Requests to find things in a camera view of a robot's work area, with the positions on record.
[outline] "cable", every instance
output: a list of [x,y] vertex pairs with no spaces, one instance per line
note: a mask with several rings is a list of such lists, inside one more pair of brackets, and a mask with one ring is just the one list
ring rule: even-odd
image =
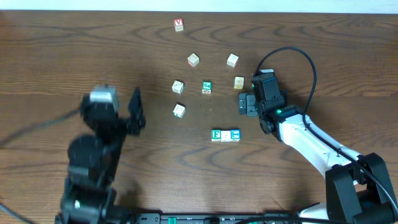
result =
[[300,218],[300,217],[259,217],[259,218],[248,218],[235,224],[248,224],[254,222],[297,222],[297,223],[321,223],[321,224],[347,224],[343,222],[322,220],[318,218]]
[[5,137],[4,139],[2,139],[0,141],[0,148],[4,147],[6,144],[8,144],[9,142],[25,135],[28,133],[31,133],[33,131],[36,131],[38,129],[42,129],[42,128],[46,128],[52,125],[55,125],[57,123],[60,123],[62,121],[65,121],[69,118],[71,118],[73,115],[76,115],[79,113],[79,109],[75,109],[73,111],[70,111],[64,115],[61,115],[59,118],[57,119],[53,119],[53,120],[49,120],[49,121],[44,121],[43,123],[39,123],[39,124],[31,124],[30,126],[24,127],[20,130],[17,130],[16,132],[8,135],[7,137]]
[[267,54],[260,62],[260,64],[257,66],[257,70],[254,74],[256,74],[262,63],[272,54],[276,53],[276,52],[280,52],[281,50],[295,50],[297,52],[300,52],[302,55],[304,55],[308,61],[311,64],[312,67],[312,72],[313,72],[313,84],[312,84],[312,89],[310,92],[310,96],[308,97],[308,101],[307,104],[305,105],[305,109],[303,112],[303,124],[304,126],[315,136],[317,137],[319,140],[321,140],[323,143],[325,143],[327,146],[329,146],[330,148],[332,148],[334,151],[336,151],[338,154],[342,155],[344,158],[346,158],[347,160],[349,160],[350,162],[352,162],[356,167],[358,167],[361,171],[364,172],[365,175],[367,175],[377,186],[379,186],[379,188],[384,192],[384,194],[387,196],[388,200],[391,203],[391,206],[393,208],[394,211],[394,220],[396,220],[396,218],[398,217],[398,207],[395,203],[395,201],[392,199],[391,195],[388,193],[388,191],[386,190],[386,188],[380,183],[380,181],[377,179],[376,176],[374,176],[372,173],[370,173],[366,168],[364,168],[361,164],[359,164],[355,159],[351,158],[349,155],[347,155],[346,153],[342,152],[340,149],[338,149],[336,146],[332,145],[330,142],[328,142],[326,139],[323,139],[319,134],[317,134],[309,124],[307,124],[306,120],[305,120],[305,115],[307,114],[307,110],[308,107],[310,106],[310,102],[313,96],[313,93],[315,91],[315,87],[317,85],[317,70],[315,68],[315,65],[311,59],[311,57],[305,53],[303,50],[298,49],[296,47],[282,47],[279,49],[276,49],[274,51],[272,51],[271,53]]
[[30,221],[29,219],[23,217],[22,215],[19,215],[18,213],[12,211],[9,207],[3,205],[1,202],[0,202],[0,210],[3,210],[4,212],[9,214],[10,216],[12,216],[12,217],[24,222],[24,223],[35,224],[34,222]]

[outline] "white wall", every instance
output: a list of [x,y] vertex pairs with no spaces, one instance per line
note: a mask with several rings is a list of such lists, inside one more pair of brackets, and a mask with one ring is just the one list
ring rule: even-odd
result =
[[398,14],[398,0],[0,0],[0,9]]

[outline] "wood grain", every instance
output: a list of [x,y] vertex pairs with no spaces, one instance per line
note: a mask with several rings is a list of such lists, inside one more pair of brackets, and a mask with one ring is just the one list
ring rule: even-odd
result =
[[[176,33],[172,20],[182,17]],[[398,17],[361,14],[0,12],[0,138],[57,117],[95,85],[118,88],[122,114],[135,86],[147,127],[128,138],[114,183],[118,203],[163,212],[263,212],[325,201],[323,177],[296,151],[238,115],[235,76],[250,77],[266,53],[294,45],[318,70],[309,115],[341,143],[384,158],[398,190]],[[186,58],[200,57],[196,68]],[[226,65],[230,53],[236,68]],[[265,62],[303,106],[310,66],[295,52]],[[182,95],[174,80],[185,82]],[[210,96],[201,82],[211,80]],[[173,116],[177,102],[187,106]],[[242,140],[210,141],[211,128]],[[0,149],[0,198],[38,223],[59,210],[69,142],[90,132],[79,117]],[[15,223],[0,213],[0,223]]]

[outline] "wooden block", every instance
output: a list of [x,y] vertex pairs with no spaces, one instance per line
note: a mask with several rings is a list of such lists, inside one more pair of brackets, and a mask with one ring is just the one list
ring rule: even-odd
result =
[[173,92],[181,94],[182,91],[184,90],[184,83],[175,80],[173,87],[172,87]]
[[176,32],[184,30],[184,23],[182,22],[182,19],[174,19],[174,28]]
[[243,89],[244,78],[243,77],[235,77],[234,88],[235,89]]
[[202,93],[211,93],[211,82],[204,81],[201,86]]
[[185,113],[185,107],[182,106],[182,105],[177,104],[177,105],[175,105],[173,113],[174,113],[174,116],[182,118],[182,116]]
[[211,141],[221,141],[221,130],[211,130]]
[[231,54],[228,58],[228,60],[226,61],[226,64],[232,67],[235,67],[236,63],[238,62],[238,56]]
[[191,56],[188,57],[188,64],[192,67],[195,67],[197,64],[199,64],[199,57],[195,55],[195,53],[192,53]]
[[231,141],[231,131],[221,131],[221,142]]
[[241,140],[241,130],[231,130],[231,141]]

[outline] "black cable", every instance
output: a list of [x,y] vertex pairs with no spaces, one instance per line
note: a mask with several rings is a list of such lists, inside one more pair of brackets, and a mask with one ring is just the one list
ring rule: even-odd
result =
[[46,128],[46,127],[55,125],[57,123],[60,123],[62,121],[65,121],[65,120],[71,118],[73,115],[78,114],[79,111],[80,111],[79,109],[75,109],[75,110],[70,111],[70,112],[68,112],[68,113],[66,113],[64,115],[61,115],[57,119],[44,121],[43,123],[39,123],[39,124],[31,124],[30,126],[24,127],[24,128],[22,128],[20,130],[17,130],[16,132],[8,135],[7,137],[5,137],[4,139],[2,139],[0,141],[0,148],[4,147],[9,142],[11,142],[11,141],[23,136],[24,134],[31,133],[31,132],[36,131],[38,129]]
[[9,207],[5,206],[4,204],[2,204],[0,202],[0,210],[3,210],[4,212],[6,212],[7,214],[9,214],[10,216],[24,222],[24,223],[28,223],[28,224],[35,224],[34,222],[30,221],[29,219],[23,217],[22,215],[12,211]]
[[320,223],[320,224],[347,224],[343,222],[322,220],[319,218],[300,218],[300,217],[259,217],[259,218],[248,218],[235,224],[248,224],[254,222],[295,222],[295,223]]
[[308,101],[307,104],[305,105],[305,109],[303,112],[303,124],[304,126],[315,136],[317,137],[319,140],[321,140],[323,143],[325,143],[327,146],[329,146],[330,148],[332,148],[334,151],[336,151],[339,155],[342,155],[344,158],[346,158],[347,160],[349,160],[350,162],[352,162],[356,167],[358,167],[361,171],[364,172],[365,175],[367,175],[377,186],[379,186],[379,188],[384,192],[384,194],[387,196],[387,198],[389,199],[391,206],[393,208],[394,211],[394,220],[396,220],[396,218],[398,217],[398,208],[397,205],[395,203],[395,201],[392,199],[391,195],[388,193],[388,191],[386,190],[386,188],[380,183],[380,181],[377,179],[376,176],[374,176],[372,173],[370,173],[366,168],[364,168],[361,164],[359,164],[355,159],[351,158],[349,155],[347,155],[346,153],[342,152],[339,148],[337,148],[336,146],[332,145],[330,142],[328,142],[326,139],[323,139],[319,134],[317,134],[309,124],[307,124],[307,121],[305,120],[305,115],[307,114],[307,110],[308,107],[310,106],[310,102],[312,99],[312,95],[315,91],[315,87],[317,85],[317,70],[315,68],[315,65],[312,61],[312,59],[310,58],[310,56],[305,53],[303,50],[298,49],[296,47],[282,47],[279,49],[276,49],[274,51],[272,51],[271,53],[267,54],[260,62],[259,66],[257,66],[257,70],[254,73],[256,75],[256,73],[259,71],[262,63],[272,54],[276,53],[276,52],[280,52],[281,50],[295,50],[297,52],[300,52],[302,55],[304,55],[308,61],[311,64],[312,67],[312,72],[313,72],[313,84],[312,84],[312,89],[310,92],[310,96],[308,97]]

